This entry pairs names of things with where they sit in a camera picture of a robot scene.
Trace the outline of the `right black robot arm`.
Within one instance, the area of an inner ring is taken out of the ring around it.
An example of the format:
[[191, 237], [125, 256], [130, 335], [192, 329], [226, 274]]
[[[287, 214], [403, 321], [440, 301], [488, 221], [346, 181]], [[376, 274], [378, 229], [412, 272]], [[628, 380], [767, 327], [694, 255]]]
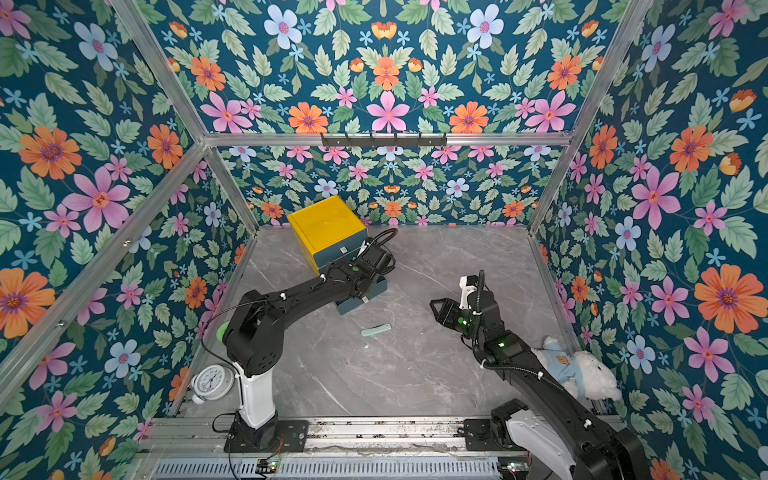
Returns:
[[509, 330], [485, 274], [464, 276], [461, 296], [434, 299], [435, 320], [460, 334], [479, 366], [521, 393], [493, 410], [490, 435], [499, 446], [527, 450], [531, 479], [648, 479], [644, 447], [629, 429], [615, 430], [569, 393], [534, 350]]

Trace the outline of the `teal drawer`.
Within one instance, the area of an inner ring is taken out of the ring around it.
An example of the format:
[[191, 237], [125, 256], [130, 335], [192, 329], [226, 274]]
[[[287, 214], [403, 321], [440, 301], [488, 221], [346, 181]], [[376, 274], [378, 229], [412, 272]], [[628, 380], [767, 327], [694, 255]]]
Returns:
[[313, 258], [320, 273], [337, 260], [354, 258], [368, 238], [366, 230], [361, 230], [343, 240], [334, 240], [330, 246], [321, 248]]
[[376, 284], [372, 287], [372, 289], [368, 292], [367, 295], [361, 297], [361, 298], [349, 298], [343, 301], [336, 301], [336, 309], [339, 314], [345, 315], [349, 313], [350, 311], [364, 305], [365, 303], [368, 303], [373, 298], [381, 295], [387, 290], [388, 282], [385, 277], [381, 277]]

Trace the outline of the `teal top drawer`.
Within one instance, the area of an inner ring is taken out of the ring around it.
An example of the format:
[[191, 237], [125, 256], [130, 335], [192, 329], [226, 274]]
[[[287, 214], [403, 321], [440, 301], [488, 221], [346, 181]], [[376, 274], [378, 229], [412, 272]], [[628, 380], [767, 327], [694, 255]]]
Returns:
[[361, 230], [343, 240], [334, 240], [330, 246], [321, 248], [313, 258], [320, 273], [337, 260], [354, 258], [368, 238], [366, 230]]

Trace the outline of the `teal bottom drawer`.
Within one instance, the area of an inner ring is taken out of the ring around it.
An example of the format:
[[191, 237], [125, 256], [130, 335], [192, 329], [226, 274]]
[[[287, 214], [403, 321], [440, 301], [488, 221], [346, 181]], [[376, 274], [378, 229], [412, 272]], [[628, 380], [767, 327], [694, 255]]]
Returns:
[[385, 277], [381, 277], [376, 284], [372, 287], [372, 289], [368, 292], [367, 295], [361, 297], [361, 298], [349, 298], [343, 301], [336, 301], [336, 309], [339, 314], [345, 315], [349, 313], [350, 311], [364, 305], [365, 303], [368, 303], [373, 298], [381, 295], [387, 290], [388, 282]]

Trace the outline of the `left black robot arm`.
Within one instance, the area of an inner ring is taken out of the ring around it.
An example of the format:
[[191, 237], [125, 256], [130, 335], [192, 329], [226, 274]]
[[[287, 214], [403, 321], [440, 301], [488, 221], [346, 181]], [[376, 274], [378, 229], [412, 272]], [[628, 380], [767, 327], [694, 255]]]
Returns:
[[273, 446], [278, 436], [273, 369], [283, 354], [286, 330], [329, 304], [368, 297], [395, 268], [386, 247], [395, 233], [390, 229], [367, 238], [356, 257], [330, 263], [314, 279], [265, 294], [253, 290], [242, 297], [222, 335], [240, 398], [229, 450], [266, 451]]

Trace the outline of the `mint knife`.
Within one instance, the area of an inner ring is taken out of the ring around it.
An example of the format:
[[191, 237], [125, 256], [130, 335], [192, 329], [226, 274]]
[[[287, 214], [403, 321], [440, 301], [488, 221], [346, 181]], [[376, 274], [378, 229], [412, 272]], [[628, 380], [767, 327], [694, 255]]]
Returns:
[[382, 333], [389, 332], [391, 329], [392, 329], [392, 326], [389, 323], [386, 323], [386, 324], [378, 325], [375, 327], [363, 329], [361, 331], [361, 336], [365, 338], [373, 337], [376, 335], [380, 335]]

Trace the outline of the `yellow drawer cabinet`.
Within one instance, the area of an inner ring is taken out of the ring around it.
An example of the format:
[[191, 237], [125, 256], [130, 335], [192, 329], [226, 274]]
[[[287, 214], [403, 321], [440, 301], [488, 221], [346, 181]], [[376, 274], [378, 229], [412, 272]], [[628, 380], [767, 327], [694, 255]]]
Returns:
[[288, 216], [298, 245], [310, 267], [320, 274], [313, 258], [334, 240], [343, 240], [366, 226], [338, 196], [332, 196]]

